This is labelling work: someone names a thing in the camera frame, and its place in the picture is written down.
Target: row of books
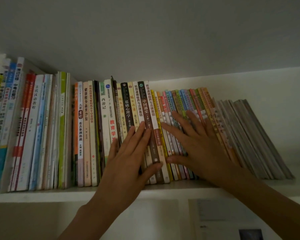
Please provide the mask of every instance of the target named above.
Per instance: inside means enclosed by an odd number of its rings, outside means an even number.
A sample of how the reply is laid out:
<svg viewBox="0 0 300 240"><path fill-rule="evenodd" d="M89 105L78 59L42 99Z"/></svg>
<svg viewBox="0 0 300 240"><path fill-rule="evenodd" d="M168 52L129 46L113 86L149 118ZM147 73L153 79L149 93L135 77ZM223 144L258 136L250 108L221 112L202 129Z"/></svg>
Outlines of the row of books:
<svg viewBox="0 0 300 240"><path fill-rule="evenodd" d="M148 81L76 82L69 73L45 74L23 57L3 61L0 73L0 192L97 186L111 142L124 141L142 121L151 129L140 167L163 162L149 184L194 180L182 165L166 163L187 155L180 142L161 128L183 131L172 111L187 119L191 110L211 121L224 153L261 179L291 179L273 143L246 100L215 101L207 88L150 89Z"/></svg>

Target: person's right hand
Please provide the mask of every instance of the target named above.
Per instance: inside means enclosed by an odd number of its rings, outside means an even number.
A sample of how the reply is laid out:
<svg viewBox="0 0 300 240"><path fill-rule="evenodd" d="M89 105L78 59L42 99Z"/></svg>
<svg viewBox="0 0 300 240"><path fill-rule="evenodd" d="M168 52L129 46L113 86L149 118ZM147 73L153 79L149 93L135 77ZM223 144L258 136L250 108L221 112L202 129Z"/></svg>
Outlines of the person's right hand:
<svg viewBox="0 0 300 240"><path fill-rule="evenodd" d="M204 178L216 185L218 179L236 167L225 155L214 133L209 118L205 119L206 127L191 112L186 112L192 125L180 114L173 111L172 116L182 126L184 133L174 126L162 123L162 128L175 136L187 151L188 156L174 155L167 158L167 163L184 165L191 169L200 178Z"/></svg>

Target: white shelf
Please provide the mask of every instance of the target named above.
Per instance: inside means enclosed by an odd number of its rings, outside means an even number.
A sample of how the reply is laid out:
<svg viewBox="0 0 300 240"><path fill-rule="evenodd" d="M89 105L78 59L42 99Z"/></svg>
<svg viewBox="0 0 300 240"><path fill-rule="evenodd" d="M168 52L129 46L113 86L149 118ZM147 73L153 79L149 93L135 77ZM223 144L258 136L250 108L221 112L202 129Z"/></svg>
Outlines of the white shelf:
<svg viewBox="0 0 300 240"><path fill-rule="evenodd" d="M295 180L265 180L265 183L287 197L300 197L300 166L290 166ZM72 187L66 190L12 192L0 194L0 203L89 201L97 187ZM203 180L182 180L170 184L148 185L138 199L204 199L232 198L221 188Z"/></svg>

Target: ceiling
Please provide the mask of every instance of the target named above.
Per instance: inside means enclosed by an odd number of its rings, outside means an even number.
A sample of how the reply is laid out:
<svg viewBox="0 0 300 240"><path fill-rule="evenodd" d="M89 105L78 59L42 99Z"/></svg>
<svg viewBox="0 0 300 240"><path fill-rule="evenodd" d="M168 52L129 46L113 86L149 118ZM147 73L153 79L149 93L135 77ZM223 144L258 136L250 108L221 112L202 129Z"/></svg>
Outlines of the ceiling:
<svg viewBox="0 0 300 240"><path fill-rule="evenodd" d="M0 0L0 53L77 80L300 66L300 0Z"/></svg>

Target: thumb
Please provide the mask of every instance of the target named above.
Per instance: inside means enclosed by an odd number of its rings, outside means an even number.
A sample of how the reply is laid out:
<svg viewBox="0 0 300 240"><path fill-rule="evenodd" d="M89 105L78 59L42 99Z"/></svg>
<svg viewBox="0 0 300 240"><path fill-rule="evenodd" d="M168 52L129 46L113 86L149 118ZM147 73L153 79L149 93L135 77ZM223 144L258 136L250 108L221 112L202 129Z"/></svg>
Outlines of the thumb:
<svg viewBox="0 0 300 240"><path fill-rule="evenodd" d="M186 156L180 156L180 155L174 155L174 156L170 156L166 159L167 163L174 163L174 164L180 164L180 165L184 165L187 168L191 168L190 165L190 158L186 157Z"/></svg>
<svg viewBox="0 0 300 240"><path fill-rule="evenodd" d="M156 172L158 172L161 168L162 168L163 163L154 163L152 165L150 165L149 167L147 167L147 169L144 171L143 174L140 175L139 177L139 181L140 184L142 184L142 186L144 186L147 181L152 177L152 175L154 175Z"/></svg>

